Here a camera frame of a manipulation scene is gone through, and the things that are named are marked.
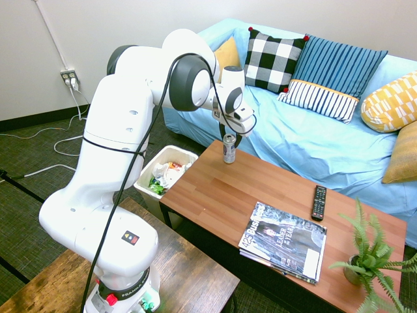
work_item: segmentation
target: aluminum can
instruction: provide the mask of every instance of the aluminum can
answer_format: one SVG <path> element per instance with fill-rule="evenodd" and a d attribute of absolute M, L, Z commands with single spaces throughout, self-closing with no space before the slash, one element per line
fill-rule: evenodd
<path fill-rule="evenodd" d="M 225 163 L 233 163 L 236 159 L 235 151 L 236 137 L 232 134 L 226 134 L 223 137 L 223 161 Z"/>

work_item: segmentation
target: baseboard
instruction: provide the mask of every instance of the baseboard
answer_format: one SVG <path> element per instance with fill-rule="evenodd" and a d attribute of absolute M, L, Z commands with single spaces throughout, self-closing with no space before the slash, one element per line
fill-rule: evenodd
<path fill-rule="evenodd" d="M 80 106 L 79 110 L 81 112 L 84 112 L 87 109 L 87 106 L 88 104 Z M 71 117 L 77 114 L 77 107 L 73 107 L 52 112 L 18 117 L 15 119 L 7 119 L 6 121 L 0 121 L 0 132 L 8 132 L 9 130 L 16 130 L 19 128 L 62 121 L 63 119 L 70 119 Z"/>

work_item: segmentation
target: yellow pillow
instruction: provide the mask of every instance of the yellow pillow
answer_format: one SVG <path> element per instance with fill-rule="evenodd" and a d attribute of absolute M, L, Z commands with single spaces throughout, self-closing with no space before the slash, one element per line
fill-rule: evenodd
<path fill-rule="evenodd" d="M 222 80 L 222 72 L 225 67 L 240 67 L 239 54 L 237 53 L 236 42 L 233 37 L 230 37 L 228 41 L 222 44 L 214 52 L 220 66 L 220 76 L 218 83 Z"/>
<path fill-rule="evenodd" d="M 383 183 L 417 181 L 417 122 L 399 131 Z"/>
<path fill-rule="evenodd" d="M 361 115 L 377 132 L 393 132 L 417 120 L 417 70 L 370 94 Z"/>

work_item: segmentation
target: plant pot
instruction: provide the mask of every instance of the plant pot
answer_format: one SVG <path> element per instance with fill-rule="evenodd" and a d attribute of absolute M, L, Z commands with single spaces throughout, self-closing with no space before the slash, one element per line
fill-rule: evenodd
<path fill-rule="evenodd" d="M 353 261 L 353 259 L 355 259 L 355 258 L 359 258 L 359 255 L 357 255 L 357 254 L 354 254 L 353 256 L 351 256 L 350 258 L 349 258 L 349 260 L 348 260 L 348 262 L 347 263 L 349 263 L 349 264 L 351 264 L 352 265 L 352 261 Z M 360 275 L 357 273 L 357 272 L 355 272 L 355 271 L 353 271 L 353 270 L 351 270 L 351 269 L 348 269 L 347 267 L 345 267 L 344 269 L 343 269 L 343 274 L 345 275 L 345 277 L 346 277 L 346 279 L 351 283 L 351 284 L 354 284 L 354 285 L 361 285 L 361 282 L 360 282 Z"/>

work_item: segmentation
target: blue striped pillow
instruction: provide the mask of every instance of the blue striped pillow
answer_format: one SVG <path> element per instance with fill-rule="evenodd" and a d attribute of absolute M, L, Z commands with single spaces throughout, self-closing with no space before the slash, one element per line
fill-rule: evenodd
<path fill-rule="evenodd" d="M 289 90 L 278 100 L 349 123 L 387 53 L 309 36 Z"/>

